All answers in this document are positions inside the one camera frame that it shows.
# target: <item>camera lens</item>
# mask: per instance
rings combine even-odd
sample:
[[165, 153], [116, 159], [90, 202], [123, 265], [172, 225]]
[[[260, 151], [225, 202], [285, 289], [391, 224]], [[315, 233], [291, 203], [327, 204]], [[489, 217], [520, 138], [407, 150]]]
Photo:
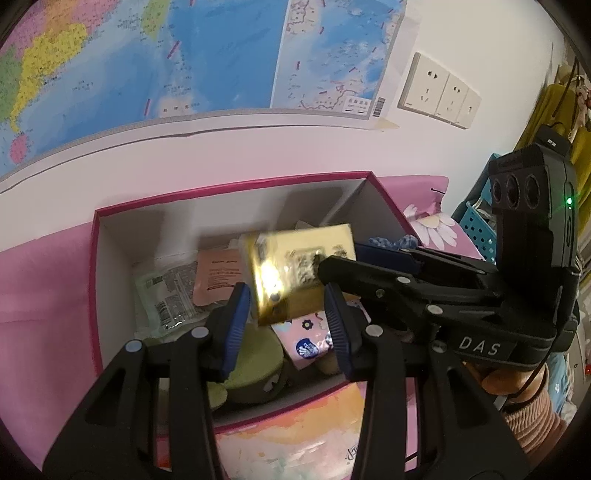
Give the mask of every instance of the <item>camera lens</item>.
[[507, 200], [509, 200], [511, 208], [516, 208], [519, 203], [519, 185], [513, 175], [510, 175], [507, 179]]
[[495, 182], [492, 184], [492, 197], [497, 203], [501, 201], [501, 184], [498, 180], [495, 180]]
[[525, 201], [530, 208], [540, 204], [540, 186], [533, 175], [525, 179]]

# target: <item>blue knitted item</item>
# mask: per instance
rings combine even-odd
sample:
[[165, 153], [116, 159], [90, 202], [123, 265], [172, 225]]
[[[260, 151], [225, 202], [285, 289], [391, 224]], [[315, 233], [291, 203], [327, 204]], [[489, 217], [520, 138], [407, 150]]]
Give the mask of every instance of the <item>blue knitted item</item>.
[[418, 239], [413, 235], [404, 235], [400, 240], [391, 242], [387, 238], [376, 237], [370, 238], [369, 244], [387, 250], [400, 250], [401, 248], [412, 250], [418, 247]]

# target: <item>yellow clothing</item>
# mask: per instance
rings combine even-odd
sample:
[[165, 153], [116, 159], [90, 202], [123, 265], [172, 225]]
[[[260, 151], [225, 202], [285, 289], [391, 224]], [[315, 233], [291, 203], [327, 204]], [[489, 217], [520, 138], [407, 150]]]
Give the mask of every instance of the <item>yellow clothing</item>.
[[[554, 130], [564, 137], [568, 136], [576, 101], [574, 91], [569, 90], [566, 93], [560, 109], [556, 113], [556, 116], [553, 116], [565, 88], [563, 85], [553, 84], [541, 95], [534, 113], [531, 115], [530, 121], [515, 147], [516, 150], [533, 143], [535, 133], [538, 131], [540, 125], [543, 124], [552, 125], [560, 122], [553, 127]], [[580, 235], [591, 217], [591, 132], [587, 132], [585, 127], [579, 128], [574, 138], [573, 153], [570, 160], [577, 174]]]

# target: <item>electrical socket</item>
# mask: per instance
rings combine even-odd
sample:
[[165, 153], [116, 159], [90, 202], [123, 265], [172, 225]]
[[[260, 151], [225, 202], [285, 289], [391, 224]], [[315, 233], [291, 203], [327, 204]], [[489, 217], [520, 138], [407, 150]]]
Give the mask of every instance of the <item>electrical socket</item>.
[[481, 102], [482, 98], [480, 98], [480, 95], [474, 90], [468, 89], [464, 103], [460, 108], [460, 113], [453, 124], [462, 128], [470, 128]]
[[437, 109], [435, 118], [454, 122], [460, 114], [460, 109], [468, 93], [468, 85], [453, 74], [449, 74], [447, 83], [443, 89], [443, 94]]
[[398, 102], [400, 108], [433, 115], [445, 88], [449, 72], [417, 52]]

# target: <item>green lid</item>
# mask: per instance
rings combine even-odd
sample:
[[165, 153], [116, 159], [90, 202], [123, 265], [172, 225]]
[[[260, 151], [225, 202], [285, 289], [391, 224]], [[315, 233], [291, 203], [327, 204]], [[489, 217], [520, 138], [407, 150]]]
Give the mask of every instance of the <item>green lid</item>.
[[236, 368], [223, 386], [229, 390], [255, 384], [273, 374], [283, 362], [281, 342], [270, 327], [247, 323]]
[[228, 391], [222, 384], [207, 382], [207, 396], [209, 397], [210, 408], [215, 410], [226, 403]]

